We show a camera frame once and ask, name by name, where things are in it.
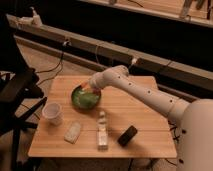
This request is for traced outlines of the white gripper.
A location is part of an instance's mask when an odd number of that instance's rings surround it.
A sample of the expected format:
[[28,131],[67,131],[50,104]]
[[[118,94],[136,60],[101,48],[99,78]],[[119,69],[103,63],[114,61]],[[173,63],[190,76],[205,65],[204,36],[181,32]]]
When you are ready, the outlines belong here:
[[88,80],[88,83],[91,88],[93,89],[103,89],[104,88],[104,82],[103,82],[103,76],[101,73],[96,73],[91,76],[91,78]]

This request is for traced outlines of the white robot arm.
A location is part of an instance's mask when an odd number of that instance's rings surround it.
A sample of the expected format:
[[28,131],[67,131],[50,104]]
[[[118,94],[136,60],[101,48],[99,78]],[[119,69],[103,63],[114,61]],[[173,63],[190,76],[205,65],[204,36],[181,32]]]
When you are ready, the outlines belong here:
[[112,86],[143,102],[181,129],[176,171],[213,171],[213,99],[188,102],[128,78],[128,69],[115,66],[88,81],[93,89]]

